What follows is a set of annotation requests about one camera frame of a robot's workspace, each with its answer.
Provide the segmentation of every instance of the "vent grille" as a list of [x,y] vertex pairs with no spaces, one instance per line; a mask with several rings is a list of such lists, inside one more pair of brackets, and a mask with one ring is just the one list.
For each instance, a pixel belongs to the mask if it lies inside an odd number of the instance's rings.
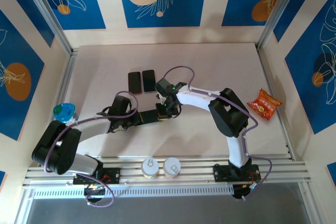
[[[205,196],[233,195],[232,185],[209,186],[153,186],[153,187],[111,187],[116,197],[176,197],[176,196]],[[83,198],[83,188],[37,188],[34,199],[66,199]],[[107,190],[105,197],[112,197]]]

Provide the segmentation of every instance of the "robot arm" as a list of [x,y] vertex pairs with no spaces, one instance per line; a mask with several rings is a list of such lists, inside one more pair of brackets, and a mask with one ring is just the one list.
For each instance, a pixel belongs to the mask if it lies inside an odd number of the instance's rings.
[[223,96],[247,111],[231,89],[208,91],[188,87],[186,83],[178,83],[174,86],[165,79],[161,79],[157,83],[156,89],[161,103],[168,110],[178,105],[191,105],[209,111],[219,131],[227,137],[230,163],[241,168],[248,162],[249,159],[244,153],[242,138],[242,132],[247,126],[248,117],[236,108],[230,108],[227,111],[225,107],[229,104],[210,95]]
[[[241,181],[247,172],[250,159],[245,155],[243,148],[242,132],[247,126],[248,117],[236,108],[227,110],[229,104],[225,101],[212,97],[209,94],[225,97],[245,109],[242,102],[231,89],[223,91],[207,91],[188,87],[186,83],[172,85],[165,79],[156,84],[157,97],[161,103],[156,104],[156,110],[137,112],[126,119],[100,119],[82,125],[77,125],[68,130],[61,138],[60,144],[56,145],[51,153],[48,169],[61,175],[67,171],[92,175],[99,179],[99,171],[102,163],[92,157],[77,154],[77,146],[80,142],[95,135],[114,132],[122,127],[137,126],[146,123],[160,121],[160,119],[172,118],[177,115],[177,108],[181,105],[192,105],[210,111],[219,131],[227,137],[229,147],[229,165],[235,169],[237,181]],[[128,108],[131,106],[128,98],[117,96],[111,107],[107,107],[99,113],[103,116],[127,115],[132,113]],[[44,132],[41,140],[32,153],[32,159],[44,165],[47,153],[54,139],[66,127],[65,124],[53,121]]]

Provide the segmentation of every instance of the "black smartphone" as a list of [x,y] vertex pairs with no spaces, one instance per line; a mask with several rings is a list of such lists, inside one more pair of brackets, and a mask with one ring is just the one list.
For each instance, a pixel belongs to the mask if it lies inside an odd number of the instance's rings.
[[155,92],[155,73],[154,70],[142,71],[143,92]]
[[128,73],[128,91],[132,94],[142,93],[140,72]]

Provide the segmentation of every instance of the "blue object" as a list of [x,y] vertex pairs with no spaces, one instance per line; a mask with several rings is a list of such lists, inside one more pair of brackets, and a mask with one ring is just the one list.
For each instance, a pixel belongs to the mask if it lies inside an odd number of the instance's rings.
[[336,123],[336,0],[328,0],[286,57],[314,134]]
[[327,165],[327,168],[329,170],[329,173],[331,175],[332,180],[334,181],[334,184],[336,186],[336,162]]
[[57,121],[67,123],[75,114],[75,105],[72,103],[62,103],[54,107],[54,117]]

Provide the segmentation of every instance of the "orange snack bag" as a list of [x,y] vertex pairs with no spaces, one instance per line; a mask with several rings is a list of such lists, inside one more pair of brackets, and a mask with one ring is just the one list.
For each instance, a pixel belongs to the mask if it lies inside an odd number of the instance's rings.
[[282,102],[270,96],[265,90],[260,89],[259,96],[254,102],[248,102],[255,112],[268,121],[273,116],[276,108],[282,105]]

